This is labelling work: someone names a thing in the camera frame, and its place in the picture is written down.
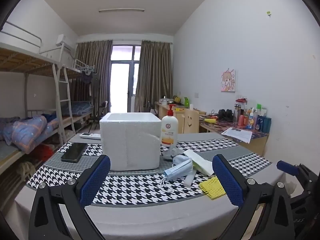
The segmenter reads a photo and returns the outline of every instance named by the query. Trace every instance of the paper sheet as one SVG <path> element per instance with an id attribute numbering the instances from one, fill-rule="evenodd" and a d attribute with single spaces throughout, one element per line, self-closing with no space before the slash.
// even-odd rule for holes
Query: paper sheet
<path id="1" fill-rule="evenodd" d="M 230 136 L 236 139 L 239 139 L 243 142 L 250 143 L 252 132 L 247 130 L 241 130 L 238 128 L 230 127 L 225 130 L 222 135 Z"/>

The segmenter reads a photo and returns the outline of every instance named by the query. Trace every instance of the wooden bed slats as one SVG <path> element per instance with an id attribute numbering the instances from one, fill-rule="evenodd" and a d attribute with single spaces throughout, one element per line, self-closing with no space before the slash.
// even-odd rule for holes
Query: wooden bed slats
<path id="1" fill-rule="evenodd" d="M 53 77 L 52 62 L 5 48 L 0 48 L 0 71 Z M 80 75 L 69 68 L 67 74 L 70 79 Z M 60 78 L 64 79 L 63 71 L 60 73 Z"/>

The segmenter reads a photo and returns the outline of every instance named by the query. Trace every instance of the wall-mounted air conditioner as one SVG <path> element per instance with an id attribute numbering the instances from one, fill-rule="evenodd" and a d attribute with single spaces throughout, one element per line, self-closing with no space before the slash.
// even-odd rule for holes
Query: wall-mounted air conditioner
<path id="1" fill-rule="evenodd" d="M 62 44 L 64 43 L 64 47 L 67 48 L 68 50 L 70 50 L 70 54 L 71 55 L 74 55 L 74 44 L 71 42 L 71 40 L 66 37 L 64 34 L 60 34 L 58 36 L 58 39 L 57 39 L 57 42 L 56 42 L 56 45 L 57 46 L 61 46 Z"/>

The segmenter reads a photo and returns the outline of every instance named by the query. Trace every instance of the yellow sponge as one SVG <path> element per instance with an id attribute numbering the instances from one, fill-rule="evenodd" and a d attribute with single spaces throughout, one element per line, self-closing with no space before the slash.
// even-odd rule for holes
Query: yellow sponge
<path id="1" fill-rule="evenodd" d="M 225 195 L 225 191 L 216 176 L 199 184 L 201 190 L 211 199 L 216 199 Z"/>

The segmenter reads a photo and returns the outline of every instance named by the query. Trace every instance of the ceiling light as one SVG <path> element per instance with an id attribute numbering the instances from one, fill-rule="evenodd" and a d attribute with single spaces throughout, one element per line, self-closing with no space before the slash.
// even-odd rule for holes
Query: ceiling light
<path id="1" fill-rule="evenodd" d="M 118 11 L 144 12 L 144 9 L 138 9 L 138 8 L 114 8 L 114 9 L 102 9 L 102 10 L 99 10 L 99 12 L 118 12 Z"/>

